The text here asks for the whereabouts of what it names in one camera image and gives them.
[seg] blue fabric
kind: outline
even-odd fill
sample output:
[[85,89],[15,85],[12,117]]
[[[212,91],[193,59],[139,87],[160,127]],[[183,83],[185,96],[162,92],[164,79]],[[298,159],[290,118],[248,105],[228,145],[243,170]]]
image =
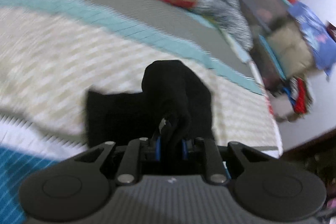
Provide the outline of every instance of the blue fabric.
[[295,105],[296,101],[292,98],[292,92],[289,88],[282,88],[282,90],[286,93],[289,101],[291,102],[292,106]]
[[57,163],[25,155],[0,146],[0,223],[22,224],[26,216],[19,204],[18,190],[29,174]]
[[281,68],[281,66],[280,66],[277,58],[275,57],[275,55],[274,55],[271,47],[268,45],[266,39],[263,36],[259,35],[259,40],[260,40],[261,45],[263,45],[263,47],[266,49],[266,51],[268,52],[269,56],[271,57],[272,62],[275,65],[275,67],[276,67],[276,69],[277,69],[277,71],[279,73],[279,76],[283,80],[285,80],[286,76],[285,76],[285,74],[284,74],[284,72],[283,72],[283,70],[282,70],[282,68]]
[[218,59],[212,58],[208,52],[193,41],[164,33],[137,20],[127,18],[113,9],[101,5],[93,5],[84,0],[0,0],[0,6],[26,7],[32,10],[42,10],[50,14],[64,13],[87,24],[107,28],[124,37],[145,43],[183,58],[190,58],[213,69],[217,75],[263,95],[262,89],[254,81],[237,73]]
[[336,43],[329,36],[325,25],[301,2],[289,8],[288,12],[299,22],[301,32],[314,55],[316,68],[324,70],[330,76],[331,68],[336,63]]

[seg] blue bag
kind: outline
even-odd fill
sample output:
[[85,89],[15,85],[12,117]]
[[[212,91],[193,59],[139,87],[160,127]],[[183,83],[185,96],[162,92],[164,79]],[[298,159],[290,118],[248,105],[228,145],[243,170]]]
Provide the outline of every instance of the blue bag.
[[336,43],[327,33],[325,25],[301,2],[290,7],[288,12],[300,23],[300,30],[311,48],[316,68],[330,76],[331,68],[336,63]]

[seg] bedsheet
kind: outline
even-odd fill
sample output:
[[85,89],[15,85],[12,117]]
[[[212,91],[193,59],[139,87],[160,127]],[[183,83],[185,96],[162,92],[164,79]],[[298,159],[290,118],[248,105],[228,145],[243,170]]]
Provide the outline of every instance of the bedsheet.
[[[53,131],[80,135],[83,98],[90,86],[105,92],[140,91],[147,65],[180,59],[213,94],[218,144],[277,145],[257,83],[194,42],[80,0],[0,0],[0,5],[1,108],[25,113]],[[85,24],[92,21],[108,24]]]

